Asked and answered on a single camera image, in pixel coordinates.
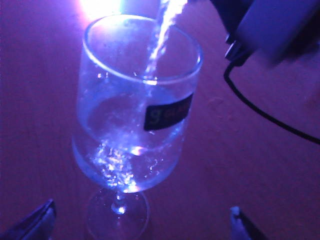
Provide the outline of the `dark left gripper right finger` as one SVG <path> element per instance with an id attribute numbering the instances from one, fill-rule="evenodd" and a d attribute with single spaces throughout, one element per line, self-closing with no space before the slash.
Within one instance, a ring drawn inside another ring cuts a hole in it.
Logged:
<path id="1" fill-rule="evenodd" d="M 266 235 L 242 212 L 239 206 L 230 208 L 231 240 L 267 240 Z"/>

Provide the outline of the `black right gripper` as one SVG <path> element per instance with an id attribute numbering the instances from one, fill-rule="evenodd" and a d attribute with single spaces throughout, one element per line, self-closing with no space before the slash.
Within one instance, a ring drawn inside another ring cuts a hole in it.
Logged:
<path id="1" fill-rule="evenodd" d="M 253 0 L 210 0 L 228 34 L 238 28 L 243 17 L 253 3 Z"/>

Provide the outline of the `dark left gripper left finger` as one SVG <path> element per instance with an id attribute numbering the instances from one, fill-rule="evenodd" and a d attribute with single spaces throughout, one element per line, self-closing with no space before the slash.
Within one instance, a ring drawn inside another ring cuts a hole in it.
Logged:
<path id="1" fill-rule="evenodd" d="M 57 217 L 56 205 L 49 199 L 4 232 L 5 240 L 49 240 Z"/>

